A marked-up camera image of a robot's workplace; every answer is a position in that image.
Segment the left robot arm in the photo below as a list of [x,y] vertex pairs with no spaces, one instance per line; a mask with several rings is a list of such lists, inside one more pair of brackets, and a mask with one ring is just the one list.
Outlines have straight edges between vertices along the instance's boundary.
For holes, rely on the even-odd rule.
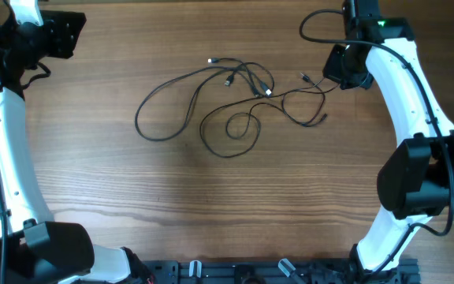
[[128,248],[94,245],[78,223],[58,222],[40,191],[25,134],[24,72],[46,78],[45,57],[73,56],[83,13],[7,2],[0,22],[0,283],[152,283]]

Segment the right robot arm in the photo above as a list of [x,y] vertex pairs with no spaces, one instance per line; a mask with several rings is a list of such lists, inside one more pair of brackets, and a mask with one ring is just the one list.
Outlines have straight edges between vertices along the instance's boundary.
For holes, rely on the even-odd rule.
[[454,221],[454,124],[441,110],[404,18],[383,17],[376,1],[346,1],[339,14],[344,38],[333,41],[323,74],[342,89],[381,90],[397,146],[377,177],[380,210],[350,255],[348,279],[385,283],[403,278],[402,252],[430,220],[446,214],[433,235],[449,234]]

